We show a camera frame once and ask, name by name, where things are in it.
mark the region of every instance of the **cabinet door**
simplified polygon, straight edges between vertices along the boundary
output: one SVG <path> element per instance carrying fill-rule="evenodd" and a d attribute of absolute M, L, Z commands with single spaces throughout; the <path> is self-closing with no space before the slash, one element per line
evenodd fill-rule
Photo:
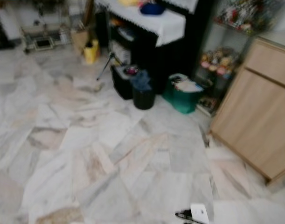
<path fill-rule="evenodd" d="M 272 179 L 285 170 L 285 89 L 241 71 L 211 131 Z"/>

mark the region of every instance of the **wooden cabinet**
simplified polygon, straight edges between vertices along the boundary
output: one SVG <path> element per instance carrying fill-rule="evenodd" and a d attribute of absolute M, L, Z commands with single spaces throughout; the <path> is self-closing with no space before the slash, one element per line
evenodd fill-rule
<path fill-rule="evenodd" d="M 254 56 L 260 45 L 261 41 L 254 43 L 212 123 L 211 132 L 270 181 L 285 173 L 285 86 L 279 84 L 284 82 L 285 57 L 281 66 L 284 69 L 274 70 L 273 62 L 261 63 L 261 58 Z M 264 59 L 283 52 L 280 48 L 270 49 Z M 267 75 L 248 68 L 259 68 L 261 64 L 264 66 L 260 71 Z"/>

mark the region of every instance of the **blue cloth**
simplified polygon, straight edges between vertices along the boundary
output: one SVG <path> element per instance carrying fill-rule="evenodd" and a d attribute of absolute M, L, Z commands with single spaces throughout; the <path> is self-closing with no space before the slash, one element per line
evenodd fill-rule
<path fill-rule="evenodd" d="M 148 73 L 146 70 L 142 70 L 137 73 L 134 77 L 130 79 L 130 82 L 133 86 L 138 91 L 148 91 L 152 90 L 149 81 L 150 77 L 148 76 Z"/>

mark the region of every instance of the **yellow object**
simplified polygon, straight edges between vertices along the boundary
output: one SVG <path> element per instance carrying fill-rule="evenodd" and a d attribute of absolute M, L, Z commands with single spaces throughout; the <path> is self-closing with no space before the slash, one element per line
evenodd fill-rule
<path fill-rule="evenodd" d="M 124 6 L 135 6 L 138 4 L 139 0 L 118 0 L 120 4 Z"/>
<path fill-rule="evenodd" d="M 99 41 L 92 40 L 91 43 L 91 48 L 84 48 L 84 56 L 87 64 L 93 64 L 100 56 Z"/>

